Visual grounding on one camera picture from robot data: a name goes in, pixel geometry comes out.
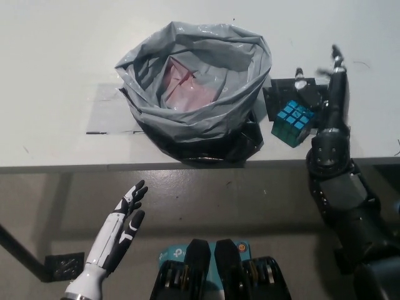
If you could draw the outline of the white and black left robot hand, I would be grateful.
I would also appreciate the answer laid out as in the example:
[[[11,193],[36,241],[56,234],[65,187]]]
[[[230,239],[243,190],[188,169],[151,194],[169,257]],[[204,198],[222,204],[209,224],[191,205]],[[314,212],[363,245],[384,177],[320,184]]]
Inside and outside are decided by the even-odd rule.
[[[145,212],[141,200],[148,187],[141,180],[119,201],[98,232],[82,273],[66,288],[63,299],[102,299],[103,282],[129,249]]]

